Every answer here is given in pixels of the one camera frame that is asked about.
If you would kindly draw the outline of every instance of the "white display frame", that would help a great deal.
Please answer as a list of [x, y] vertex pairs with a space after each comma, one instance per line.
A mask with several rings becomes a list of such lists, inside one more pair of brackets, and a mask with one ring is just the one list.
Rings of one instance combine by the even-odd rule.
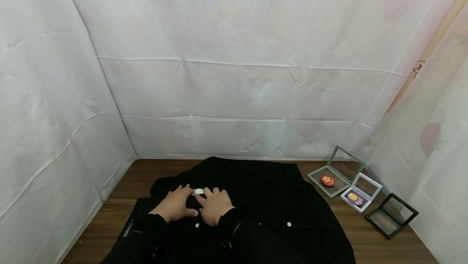
[[[357, 181], [359, 180], [359, 178], [363, 178], [364, 180], [368, 181], [369, 183], [371, 183], [372, 185], [376, 186], [377, 189], [375, 190], [375, 192], [372, 194], [372, 196], [370, 196], [369, 194], [367, 194], [366, 192], [364, 192], [363, 190], [361, 190], [360, 188], [358, 188], [356, 186], [356, 183]], [[362, 213], [366, 210], [367, 207], [370, 206], [370, 204], [373, 202], [373, 200], [375, 199], [375, 197], [377, 196], [377, 194], [379, 194], [379, 192], [382, 190], [382, 185], [379, 184], [378, 182], [374, 181], [373, 179], [367, 177], [366, 175], [364, 175], [363, 173], [358, 173], [356, 175], [356, 177], [354, 178], [354, 181], [352, 182], [351, 186], [346, 189], [342, 194], [341, 194], [341, 199], [343, 199], [346, 203], [348, 203], [349, 205], [351, 205], [351, 207], [353, 207], [354, 209], [356, 209], [359, 213]], [[354, 205], [353, 203], [349, 202], [349, 200], [346, 198], [346, 194], [348, 194], [348, 192], [350, 191], [354, 191], [355, 193], [357, 193], [359, 196], [365, 198], [367, 200], [367, 202], [363, 205], [363, 206], [357, 206], [357, 205]]]

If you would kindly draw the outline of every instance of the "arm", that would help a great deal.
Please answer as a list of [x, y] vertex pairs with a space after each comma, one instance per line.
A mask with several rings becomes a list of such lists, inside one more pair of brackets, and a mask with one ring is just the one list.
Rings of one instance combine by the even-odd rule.
[[102, 260], [101, 264], [131, 264], [148, 262], [164, 236], [167, 224], [184, 217], [195, 217], [198, 211], [185, 207], [193, 189], [187, 184], [179, 186], [174, 192], [169, 191], [156, 208], [139, 222], [135, 229], [124, 237]]
[[305, 264], [305, 261], [279, 237], [250, 218], [244, 217], [232, 206], [225, 190], [204, 188], [206, 199], [195, 195], [203, 221], [217, 227], [221, 237], [248, 263]]
[[101, 264], [129, 264], [151, 258], [167, 222], [159, 214], [148, 214], [107, 254]]
[[305, 264], [283, 240], [236, 209], [221, 216], [218, 233], [242, 259], [258, 264]]

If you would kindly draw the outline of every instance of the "purple badge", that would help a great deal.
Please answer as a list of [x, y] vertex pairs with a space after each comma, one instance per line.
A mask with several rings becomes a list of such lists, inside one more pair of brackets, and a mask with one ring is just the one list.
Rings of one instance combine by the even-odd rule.
[[354, 193], [354, 191], [349, 191], [349, 193], [346, 194], [346, 199], [348, 199], [351, 204], [356, 206], [361, 206], [364, 200], [362, 197]]

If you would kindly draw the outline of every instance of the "white button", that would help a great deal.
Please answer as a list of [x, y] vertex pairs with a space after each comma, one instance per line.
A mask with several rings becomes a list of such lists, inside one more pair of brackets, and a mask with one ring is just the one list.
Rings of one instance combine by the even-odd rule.
[[195, 190], [193, 191], [192, 196], [194, 196], [195, 194], [198, 194], [198, 195], [203, 194], [203, 189], [200, 189], [200, 188], [195, 189]]

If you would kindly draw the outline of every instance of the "wooden pole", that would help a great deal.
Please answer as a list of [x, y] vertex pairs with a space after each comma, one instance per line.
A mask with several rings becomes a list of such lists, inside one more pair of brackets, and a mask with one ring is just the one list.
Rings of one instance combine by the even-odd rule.
[[419, 58], [419, 61], [416, 64], [416, 67], [409, 74], [406, 82], [401, 87], [400, 91], [396, 95], [395, 99], [393, 100], [393, 103], [390, 105], [388, 110], [392, 109], [395, 106], [395, 104], [397, 104], [401, 100], [401, 98], [403, 98], [405, 92], [410, 87], [411, 83], [415, 79], [419, 70], [421, 70], [421, 68], [424, 66], [424, 63], [427, 61], [427, 59], [432, 54], [434, 49], [437, 48], [437, 45], [440, 43], [440, 40], [443, 38], [443, 36], [447, 33], [449, 28], [452, 26], [453, 21], [455, 21], [455, 19], [457, 18], [457, 16], [463, 9], [463, 7], [465, 7], [465, 4], [467, 3], [467, 1], [468, 0], [455, 0], [455, 2], [452, 5], [452, 8], [450, 8], [450, 11], [448, 12], [444, 21], [441, 23], [437, 32], [434, 34], [434, 36], [432, 36], [432, 39], [427, 45], [425, 51], [422, 53], [421, 58]]

